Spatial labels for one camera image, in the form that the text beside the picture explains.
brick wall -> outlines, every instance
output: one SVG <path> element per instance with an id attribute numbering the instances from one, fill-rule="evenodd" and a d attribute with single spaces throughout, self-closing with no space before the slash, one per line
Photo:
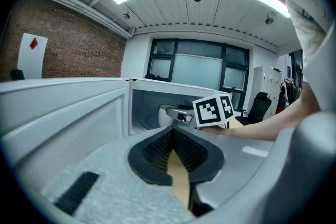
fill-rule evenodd
<path id="1" fill-rule="evenodd" d="M 50 0 L 17 0 L 0 49 L 0 81 L 17 68 L 23 33 L 48 38 L 43 78 L 119 77 L 125 39 Z"/>

gray textured surface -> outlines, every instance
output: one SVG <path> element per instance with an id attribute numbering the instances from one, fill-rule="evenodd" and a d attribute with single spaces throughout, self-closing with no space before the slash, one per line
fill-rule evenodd
<path id="1" fill-rule="evenodd" d="M 74 217 L 86 223 L 184 223 L 194 216 L 174 196 L 171 187 L 148 185 L 129 167 L 130 148 L 153 132 L 114 141 L 68 167 L 41 194 L 54 202 L 85 171 L 100 174 Z"/>

window frame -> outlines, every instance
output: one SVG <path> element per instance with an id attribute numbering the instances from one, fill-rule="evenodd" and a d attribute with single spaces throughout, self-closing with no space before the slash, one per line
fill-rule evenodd
<path id="1" fill-rule="evenodd" d="M 160 41 L 161 42 L 163 42 L 163 41 L 174 42 L 173 54 L 154 54 L 153 53 L 154 47 L 155 47 L 156 43 L 160 42 Z M 249 49 L 236 47 L 236 46 L 233 46 L 233 45 L 229 45 L 227 43 L 218 43 L 218 42 L 213 42 L 213 41 L 204 41 L 204 40 L 197 40 L 197 39 L 178 39 L 178 38 L 153 39 L 151 52 L 150 52 L 150 57 L 149 57 L 149 62 L 148 62 L 147 75 L 150 75 L 153 59 L 169 59 L 169 60 L 171 60 L 171 64 L 170 64 L 170 69 L 169 69 L 169 77 L 167 78 L 167 81 L 172 82 L 173 69 L 174 69 L 174 65 L 175 65 L 175 56 L 176 56 L 176 52 L 177 52 L 179 42 L 193 42 L 193 43 L 201 43 L 201 44 L 221 46 L 221 48 L 222 48 L 222 55 L 221 55 L 222 70 L 221 70 L 221 74 L 220 74 L 221 78 L 220 78 L 220 81 L 219 81 L 218 91 L 223 91 L 223 92 L 228 92 L 228 93 L 240 93 L 241 97 L 240 97 L 240 100 L 239 100 L 238 108 L 235 109 L 235 111 L 241 112 L 241 110 L 243 109 L 244 102 L 245 102 L 246 90 L 247 90 L 247 84 L 248 84 Z M 245 59 L 246 60 L 246 65 L 241 65 L 241 64 L 233 63 L 233 62 L 227 62 L 227 60 L 226 60 L 226 48 L 231 48 L 231 49 L 243 51 L 245 53 L 245 56 L 246 56 L 246 59 Z M 238 70 L 245 71 L 244 88 L 242 90 L 235 89 L 235 88 L 224 87 L 226 67 L 235 68 L 235 69 L 238 69 Z"/>

person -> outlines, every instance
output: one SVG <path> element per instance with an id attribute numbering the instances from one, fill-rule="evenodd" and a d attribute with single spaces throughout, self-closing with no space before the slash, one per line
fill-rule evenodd
<path id="1" fill-rule="evenodd" d="M 334 20 L 334 10 L 328 0 L 286 0 L 291 20 L 303 50 L 303 68 L 311 61 L 325 39 Z M 304 9 L 311 17 L 302 15 Z M 304 77 L 302 94 L 281 113 L 256 124 L 235 129 L 203 128 L 203 131 L 240 138 L 275 141 L 279 132 L 297 127 L 304 118 L 320 110 L 318 101 Z"/>

white shirt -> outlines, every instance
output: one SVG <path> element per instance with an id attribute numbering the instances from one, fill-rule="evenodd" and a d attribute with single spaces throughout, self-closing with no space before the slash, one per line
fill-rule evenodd
<path id="1" fill-rule="evenodd" d="M 302 46 L 304 68 L 311 62 L 325 39 L 335 17 L 334 10 L 328 0 L 286 0 L 286 2 Z M 299 14 L 296 5 L 303 8 L 314 21 Z"/>

